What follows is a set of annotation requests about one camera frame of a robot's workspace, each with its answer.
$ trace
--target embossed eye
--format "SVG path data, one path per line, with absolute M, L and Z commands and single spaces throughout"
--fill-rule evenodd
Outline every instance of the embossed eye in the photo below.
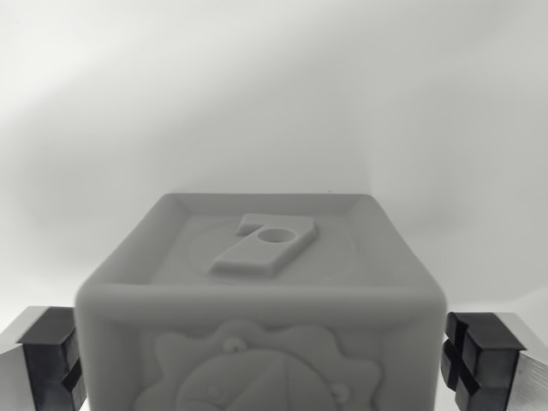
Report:
M 343 404 L 350 399 L 350 388 L 346 384 L 333 384 L 331 386 L 331 394 L 335 401 L 339 404 Z
M 212 401 L 218 401 L 223 398 L 223 389 L 218 385 L 210 385 L 205 390 L 205 395 Z
M 240 351 L 245 351 L 246 349 L 246 342 L 239 337 L 228 337 L 223 342 L 223 351 L 225 353 L 238 353 Z

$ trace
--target white surface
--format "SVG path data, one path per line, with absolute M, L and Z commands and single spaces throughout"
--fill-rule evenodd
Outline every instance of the white surface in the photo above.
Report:
M 0 328 L 29 305 L 71 305 L 176 189 L 371 193 L 451 305 L 520 299 L 534 317 L 547 13 L 0 0 Z

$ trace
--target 3d printed cube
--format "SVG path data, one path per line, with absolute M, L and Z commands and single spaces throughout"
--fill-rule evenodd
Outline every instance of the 3d printed cube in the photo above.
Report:
M 165 195 L 76 302 L 93 411 L 432 410 L 444 315 L 353 194 Z

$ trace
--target raised number 7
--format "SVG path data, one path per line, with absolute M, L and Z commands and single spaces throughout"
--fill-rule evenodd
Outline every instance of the raised number 7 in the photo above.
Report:
M 211 272 L 272 276 L 314 241 L 311 217 L 245 214 L 237 235 L 246 237 L 218 255 Z

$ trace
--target black block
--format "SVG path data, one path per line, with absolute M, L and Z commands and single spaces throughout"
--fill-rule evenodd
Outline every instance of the black block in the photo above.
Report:
M 50 307 L 19 340 L 36 411 L 77 411 L 86 399 L 74 313 Z
M 494 313 L 449 313 L 442 375 L 461 411 L 504 411 L 525 347 Z

